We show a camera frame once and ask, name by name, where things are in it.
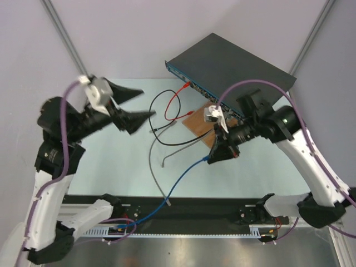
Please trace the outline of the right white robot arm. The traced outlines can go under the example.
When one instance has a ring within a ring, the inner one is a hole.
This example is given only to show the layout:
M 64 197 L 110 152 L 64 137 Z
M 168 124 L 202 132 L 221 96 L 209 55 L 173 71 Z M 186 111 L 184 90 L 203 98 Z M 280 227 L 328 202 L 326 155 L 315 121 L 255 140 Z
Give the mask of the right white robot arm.
M 306 127 L 302 126 L 291 106 L 274 110 L 260 90 L 238 98 L 245 121 L 241 125 L 215 124 L 215 141 L 207 163 L 237 158 L 239 145 L 255 137 L 263 137 L 275 144 L 294 164 L 308 185 L 310 192 L 301 195 L 265 195 L 256 205 L 256 217 L 264 224 L 279 216 L 300 217 L 310 226 L 320 229 L 338 221 L 355 200 L 355 188 L 349 187 L 327 165 Z M 326 174 L 336 179 L 335 185 Z

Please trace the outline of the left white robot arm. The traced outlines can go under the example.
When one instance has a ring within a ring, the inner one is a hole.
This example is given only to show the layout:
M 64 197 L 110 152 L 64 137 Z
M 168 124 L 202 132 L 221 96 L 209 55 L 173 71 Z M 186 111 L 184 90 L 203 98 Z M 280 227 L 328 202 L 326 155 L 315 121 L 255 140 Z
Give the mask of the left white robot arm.
M 60 261 L 87 230 L 104 221 L 125 220 L 121 200 L 110 194 L 68 220 L 59 220 L 58 214 L 85 153 L 82 140 L 111 124 L 134 134 L 152 112 L 127 112 L 120 104 L 141 94 L 141 89 L 116 85 L 104 77 L 81 76 L 62 96 L 42 105 L 37 123 L 43 142 L 34 163 L 34 191 L 15 266 Z

